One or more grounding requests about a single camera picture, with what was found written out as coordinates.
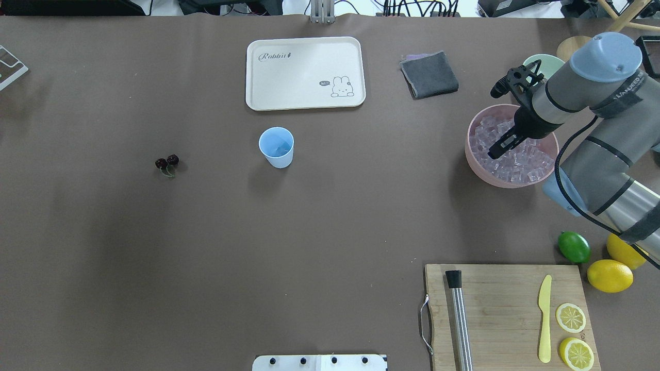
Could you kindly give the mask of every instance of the bucket of ice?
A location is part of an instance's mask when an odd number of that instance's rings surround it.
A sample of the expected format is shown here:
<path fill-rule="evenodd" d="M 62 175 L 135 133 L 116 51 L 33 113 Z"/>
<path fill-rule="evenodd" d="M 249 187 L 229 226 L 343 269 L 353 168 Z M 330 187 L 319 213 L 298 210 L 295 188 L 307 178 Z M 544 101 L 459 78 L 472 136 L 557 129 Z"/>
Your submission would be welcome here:
<path fill-rule="evenodd" d="M 526 139 L 497 160 L 488 149 L 513 126 L 519 106 L 497 104 L 472 119 L 465 138 L 465 157 L 472 171 L 484 182 L 501 188 L 519 188 L 539 183 L 552 174 L 559 144 L 553 133 L 543 139 Z"/>

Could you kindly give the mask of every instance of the robotic arm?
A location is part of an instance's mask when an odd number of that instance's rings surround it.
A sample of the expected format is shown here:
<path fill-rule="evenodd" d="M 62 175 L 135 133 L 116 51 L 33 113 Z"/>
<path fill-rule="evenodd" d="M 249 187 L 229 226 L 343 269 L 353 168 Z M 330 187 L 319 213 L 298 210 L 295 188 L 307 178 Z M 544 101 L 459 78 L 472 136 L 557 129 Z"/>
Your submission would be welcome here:
<path fill-rule="evenodd" d="M 660 259 L 660 196 L 626 174 L 649 149 L 660 152 L 660 83 L 638 70 L 641 51 L 619 33 L 597 35 L 547 82 L 540 61 L 509 70 L 491 91 L 521 104 L 514 127 L 490 148 L 498 158 L 524 139 L 540 139 L 586 107 L 604 120 L 562 163 L 570 198 Z M 554 178 L 544 191 L 575 215 Z"/>

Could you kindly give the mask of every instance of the green lime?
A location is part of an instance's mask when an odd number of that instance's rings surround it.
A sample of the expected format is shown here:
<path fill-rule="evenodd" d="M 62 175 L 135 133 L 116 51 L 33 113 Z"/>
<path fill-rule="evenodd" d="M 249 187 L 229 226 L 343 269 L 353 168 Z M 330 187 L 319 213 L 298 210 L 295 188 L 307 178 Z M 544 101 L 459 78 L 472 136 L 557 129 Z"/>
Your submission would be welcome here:
<path fill-rule="evenodd" d="M 562 232 L 558 239 L 559 250 L 573 263 L 586 263 L 591 255 L 589 242 L 575 232 Z"/>

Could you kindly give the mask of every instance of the lemon slice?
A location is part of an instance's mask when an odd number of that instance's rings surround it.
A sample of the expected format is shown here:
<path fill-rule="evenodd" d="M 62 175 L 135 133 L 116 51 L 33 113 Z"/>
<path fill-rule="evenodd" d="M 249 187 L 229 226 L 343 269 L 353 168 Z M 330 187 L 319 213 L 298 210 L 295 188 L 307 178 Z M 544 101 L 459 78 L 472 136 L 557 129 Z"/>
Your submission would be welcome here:
<path fill-rule="evenodd" d="M 559 345 L 559 355 L 573 371 L 588 371 L 593 367 L 593 351 L 577 337 L 567 337 Z"/>
<path fill-rule="evenodd" d="M 563 303 L 555 313 L 559 326 L 570 332 L 579 333 L 587 325 L 587 318 L 579 306 L 571 303 Z"/>

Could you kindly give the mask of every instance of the white floor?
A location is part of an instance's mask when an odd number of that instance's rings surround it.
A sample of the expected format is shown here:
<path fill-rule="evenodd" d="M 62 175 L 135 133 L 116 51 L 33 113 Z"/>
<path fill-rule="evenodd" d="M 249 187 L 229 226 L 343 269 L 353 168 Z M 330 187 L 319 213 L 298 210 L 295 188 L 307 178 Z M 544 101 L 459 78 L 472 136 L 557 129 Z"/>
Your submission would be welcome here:
<path fill-rule="evenodd" d="M 132 0 L 134 3 L 142 6 L 145 10 L 145 14 L 149 14 L 149 5 L 153 1 L 151 15 L 183 15 L 181 8 L 177 0 Z M 351 4 L 355 6 L 355 9 L 361 15 L 376 15 L 376 13 L 382 12 L 382 4 L 384 0 L 349 0 Z M 302 14 L 307 8 L 309 0 L 284 0 L 282 3 L 282 9 L 284 14 Z M 614 0 L 614 6 L 621 10 L 626 4 L 626 0 Z M 422 10 L 425 11 L 429 6 L 429 3 L 422 3 Z M 414 17 L 419 17 L 420 12 L 418 7 L 415 4 L 409 5 L 411 15 Z M 235 5 L 234 9 L 241 11 L 243 13 L 248 13 L 245 5 Z M 228 7 L 223 7 L 222 13 L 228 11 Z M 350 4 L 342 1 L 335 5 L 335 14 L 342 15 L 346 13 L 355 13 L 353 7 Z M 479 17 L 477 12 L 477 0 L 459 0 L 458 2 L 458 13 L 461 17 Z M 241 15 L 240 13 L 233 12 L 229 15 Z M 561 12 L 561 3 L 558 1 L 553 1 L 547 4 L 537 4 L 530 7 L 520 9 L 519 11 L 511 12 L 509 14 L 503 15 L 502 17 L 508 18 L 564 18 Z"/>

